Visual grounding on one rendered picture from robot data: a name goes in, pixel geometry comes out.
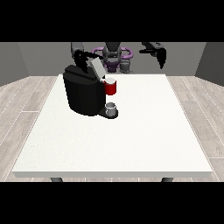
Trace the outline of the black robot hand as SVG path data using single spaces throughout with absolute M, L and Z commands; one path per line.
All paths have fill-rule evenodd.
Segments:
M 155 56 L 157 58 L 157 62 L 160 68 L 163 68 L 166 62 L 166 50 L 164 48 L 159 49 L 143 49 L 139 51 L 140 53 L 149 53 L 151 56 Z
M 83 52 L 81 50 L 77 50 L 73 54 L 73 59 L 76 66 L 79 67 L 84 73 L 88 72 L 88 59 L 93 57 L 94 55 L 91 52 Z

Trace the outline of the pale grey machine lid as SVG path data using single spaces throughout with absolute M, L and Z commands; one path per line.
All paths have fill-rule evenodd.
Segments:
M 90 65 L 94 69 L 96 76 L 99 80 L 101 80 L 103 76 L 107 73 L 99 58 L 92 59 L 90 61 Z

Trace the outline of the black coffee machine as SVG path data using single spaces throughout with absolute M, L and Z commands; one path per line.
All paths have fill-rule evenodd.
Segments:
M 104 81 L 99 80 L 92 67 L 84 73 L 79 67 L 70 65 L 63 73 L 66 96 L 71 110 L 84 116 L 103 116 L 108 119 L 118 117 L 118 110 L 113 116 L 106 115 L 106 96 Z

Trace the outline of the small grey coffee pod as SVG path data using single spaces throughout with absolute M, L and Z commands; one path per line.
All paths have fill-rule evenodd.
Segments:
M 128 59 L 124 59 L 121 61 L 120 70 L 125 74 L 130 71 L 130 61 Z

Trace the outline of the red pod holder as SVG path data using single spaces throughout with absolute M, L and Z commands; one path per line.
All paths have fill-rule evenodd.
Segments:
M 105 94 L 114 95 L 116 93 L 116 80 L 113 78 L 107 78 L 104 81 Z

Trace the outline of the small grey cup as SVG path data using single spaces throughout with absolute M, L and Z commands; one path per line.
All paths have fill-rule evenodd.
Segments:
M 116 114 L 116 105 L 113 102 L 108 102 L 105 105 L 105 109 L 107 116 L 114 116 Z

